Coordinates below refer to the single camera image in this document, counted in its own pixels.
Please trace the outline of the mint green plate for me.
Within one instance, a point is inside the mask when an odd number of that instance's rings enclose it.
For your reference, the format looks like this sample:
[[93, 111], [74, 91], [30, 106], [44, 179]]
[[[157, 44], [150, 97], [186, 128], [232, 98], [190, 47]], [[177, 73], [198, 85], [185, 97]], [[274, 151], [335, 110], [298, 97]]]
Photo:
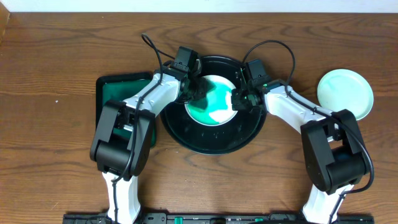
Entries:
[[336, 69], [326, 73], [317, 86], [320, 105], [332, 111], [347, 109], [357, 120], [365, 118], [374, 104], [373, 90], [357, 72]]

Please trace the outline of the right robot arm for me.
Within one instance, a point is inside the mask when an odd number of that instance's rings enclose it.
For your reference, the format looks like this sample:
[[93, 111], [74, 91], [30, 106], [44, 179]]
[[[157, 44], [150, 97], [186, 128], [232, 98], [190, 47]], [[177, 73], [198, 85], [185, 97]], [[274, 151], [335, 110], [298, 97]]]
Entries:
[[300, 133], [313, 183], [302, 209], [304, 218], [309, 223], [337, 222], [346, 196], [364, 192], [374, 180], [373, 162], [354, 114], [312, 103], [287, 82], [273, 80], [260, 60], [242, 63], [241, 73], [241, 86], [232, 90], [233, 110], [260, 108]]

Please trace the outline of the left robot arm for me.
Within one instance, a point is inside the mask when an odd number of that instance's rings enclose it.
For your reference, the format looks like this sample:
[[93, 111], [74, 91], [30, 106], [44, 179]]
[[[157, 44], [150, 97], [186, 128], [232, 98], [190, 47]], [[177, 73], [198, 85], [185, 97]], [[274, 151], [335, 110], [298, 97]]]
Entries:
[[200, 76], [199, 54], [180, 47], [168, 64], [161, 63], [152, 80], [122, 101], [108, 100], [101, 111], [90, 158], [97, 163], [108, 186], [108, 223], [134, 223], [141, 205], [137, 179], [149, 157], [155, 119], [173, 102], [203, 111], [212, 85]]

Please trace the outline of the white plate with green stain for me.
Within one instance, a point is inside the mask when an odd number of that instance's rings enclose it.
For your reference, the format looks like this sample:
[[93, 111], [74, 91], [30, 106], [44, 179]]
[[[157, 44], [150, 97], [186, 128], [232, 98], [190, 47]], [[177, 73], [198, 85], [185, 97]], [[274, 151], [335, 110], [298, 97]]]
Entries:
[[227, 78], [218, 75], [205, 76], [216, 85], [207, 93], [208, 107], [205, 111], [190, 110], [185, 104], [188, 115], [197, 123], [205, 126], [220, 126], [232, 120], [237, 111], [232, 110], [231, 91], [235, 85]]

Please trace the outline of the yellow green sponge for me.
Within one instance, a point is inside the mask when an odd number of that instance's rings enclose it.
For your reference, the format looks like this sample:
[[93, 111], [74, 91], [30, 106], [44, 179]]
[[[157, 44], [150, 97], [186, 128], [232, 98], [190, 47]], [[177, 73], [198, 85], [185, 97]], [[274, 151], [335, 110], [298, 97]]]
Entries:
[[190, 100], [187, 107], [190, 110], [205, 111], [208, 107], [208, 100], [206, 97], [200, 99]]

